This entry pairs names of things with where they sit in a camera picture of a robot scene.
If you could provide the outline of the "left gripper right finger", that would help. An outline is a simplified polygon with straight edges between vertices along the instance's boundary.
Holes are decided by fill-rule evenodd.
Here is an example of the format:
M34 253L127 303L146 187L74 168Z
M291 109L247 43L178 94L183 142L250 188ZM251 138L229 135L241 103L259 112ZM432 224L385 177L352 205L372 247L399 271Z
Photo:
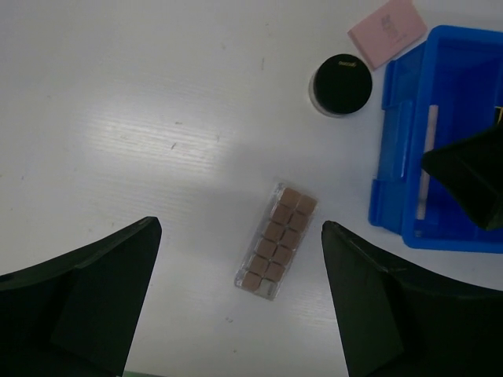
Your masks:
M500 291L434 273L334 221L321 241L349 375L501 375Z

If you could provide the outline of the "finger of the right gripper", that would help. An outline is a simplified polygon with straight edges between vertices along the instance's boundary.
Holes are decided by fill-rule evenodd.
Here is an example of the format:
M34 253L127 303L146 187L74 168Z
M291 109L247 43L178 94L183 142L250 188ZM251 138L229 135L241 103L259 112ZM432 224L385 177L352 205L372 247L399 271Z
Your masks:
M479 228L502 227L501 126L425 153L421 167Z

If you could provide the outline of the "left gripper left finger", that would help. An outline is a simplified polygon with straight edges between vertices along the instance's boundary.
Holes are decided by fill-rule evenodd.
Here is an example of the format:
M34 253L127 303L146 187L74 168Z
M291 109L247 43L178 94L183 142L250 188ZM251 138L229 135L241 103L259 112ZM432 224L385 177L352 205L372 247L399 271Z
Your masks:
M121 376L161 241L156 217L1 277L3 376Z

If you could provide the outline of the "blue plastic organizer bin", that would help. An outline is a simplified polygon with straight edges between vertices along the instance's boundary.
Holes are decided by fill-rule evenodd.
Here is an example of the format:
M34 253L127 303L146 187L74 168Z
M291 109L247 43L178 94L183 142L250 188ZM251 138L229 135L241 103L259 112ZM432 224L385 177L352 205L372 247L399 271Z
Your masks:
M502 34L441 25L386 67L380 159L369 223L413 248L501 253L501 230L474 224L440 182L420 197L425 143L445 147L494 125L502 105Z

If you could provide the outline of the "brown eyeshadow palette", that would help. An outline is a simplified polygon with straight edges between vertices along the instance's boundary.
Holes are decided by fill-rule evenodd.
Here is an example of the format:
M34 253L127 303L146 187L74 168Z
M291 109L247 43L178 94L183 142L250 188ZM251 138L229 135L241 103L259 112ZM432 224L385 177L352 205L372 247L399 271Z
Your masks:
M318 208L318 199L297 185L279 182L234 277L234 286L273 301L291 268Z

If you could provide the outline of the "black round powder jar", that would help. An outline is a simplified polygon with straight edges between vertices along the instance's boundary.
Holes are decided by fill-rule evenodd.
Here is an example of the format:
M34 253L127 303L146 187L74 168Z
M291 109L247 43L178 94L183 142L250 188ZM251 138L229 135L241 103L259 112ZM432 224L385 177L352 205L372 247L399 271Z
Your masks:
M313 73L309 98L323 115L346 116L361 110L372 90L373 79L366 64L354 55L342 53L328 58Z

